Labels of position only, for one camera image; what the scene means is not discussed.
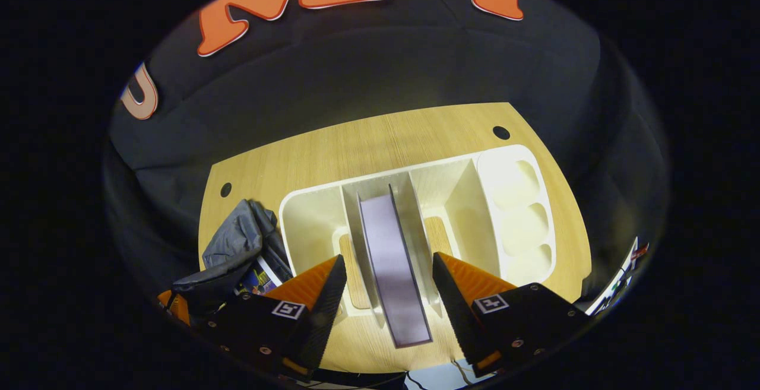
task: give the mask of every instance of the wooden tabletop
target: wooden tabletop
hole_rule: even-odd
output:
[[[497,138],[494,126],[507,128],[510,138]],[[440,106],[355,120],[286,138],[213,165],[198,228],[201,270],[205,268],[201,255],[211,237],[242,198],[279,211],[283,198],[293,190],[510,144],[523,144],[533,152],[549,195],[556,266],[543,284],[572,303],[581,295],[584,277],[591,273],[583,218],[549,150],[509,103]],[[232,190],[223,198],[220,190],[228,182]],[[372,315],[345,317],[334,325],[320,367],[389,373],[462,358],[447,315],[433,313],[428,318],[432,343],[395,349],[387,326],[378,328]]]

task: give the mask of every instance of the black background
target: black background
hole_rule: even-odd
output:
[[[6,173],[18,218],[6,248],[12,388],[265,386],[152,313],[103,214],[99,160],[113,101],[150,49],[207,1],[10,0],[6,91],[21,100],[6,95],[6,169],[22,165]],[[758,295],[738,266],[756,264],[752,4],[557,1],[613,39],[649,87],[670,138],[673,206],[630,295],[508,385],[752,387],[758,332],[748,316]]]

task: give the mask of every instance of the black cable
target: black cable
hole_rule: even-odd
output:
[[[169,309],[171,309],[172,304],[174,304],[174,298],[177,298],[177,292],[171,291],[171,296],[169,296],[169,300],[166,301],[166,306],[163,306],[164,312],[169,312],[169,314],[171,314]]]
[[[468,373],[475,374],[475,371],[473,371],[472,369],[462,368],[462,370],[468,371]],[[496,375],[495,372],[494,373],[487,373],[484,376],[494,376],[494,375]]]
[[[472,385],[473,383],[470,382],[470,380],[467,379],[467,376],[464,374],[464,371],[462,370],[462,366],[459,363],[454,362],[453,360],[451,360],[451,363],[456,365],[457,369],[459,369],[459,373],[462,374],[462,379],[464,379],[464,382],[467,382],[467,385]]]
[[[342,372],[345,372],[345,373],[348,373],[348,374],[353,374],[351,371],[346,371],[344,368],[339,368],[339,369]],[[315,382],[314,384],[309,384],[309,385],[302,385],[302,387],[304,387],[304,388],[310,388],[310,387],[314,387],[315,385],[320,385],[320,384],[325,384],[325,381]]]
[[[414,384],[416,384],[417,387],[420,388],[420,390],[428,390],[427,388],[424,388],[423,385],[420,384],[420,382],[418,382],[417,380],[413,379],[412,376],[409,375],[409,371],[407,371],[407,378],[410,379],[411,382],[413,382]]]

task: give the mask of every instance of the black cloth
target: black cloth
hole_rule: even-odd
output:
[[[561,5],[519,5],[520,21],[478,11],[470,0],[316,11],[290,0],[275,22],[231,8],[249,31],[207,58],[196,52],[201,32],[193,13],[145,59],[159,95],[155,114],[138,120],[119,101],[114,107],[109,140],[147,200],[133,213],[155,211],[182,242],[123,249],[127,261],[151,268],[139,252],[166,257],[180,249],[187,255],[173,253],[176,265],[144,273],[170,274],[171,282],[187,275],[179,270],[197,268],[201,203],[220,160],[350,120],[501,101],[520,112],[565,174],[592,256],[620,257],[635,236],[655,247],[669,169],[643,86],[615,47]],[[134,195],[119,190],[111,187],[109,198]],[[152,230],[142,224],[137,231]],[[591,281],[610,272],[594,268]]]

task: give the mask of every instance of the white caddy organizer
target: white caddy organizer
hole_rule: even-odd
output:
[[[288,193],[280,228],[293,275],[340,253],[348,235],[372,308],[358,309],[348,287],[340,306],[348,316],[382,307],[366,263],[356,194],[372,198],[391,185],[426,314],[442,314],[432,281],[432,253],[423,220],[440,217],[454,257],[521,286],[547,279],[556,241],[546,185],[535,156],[523,145],[485,150],[330,182]]]

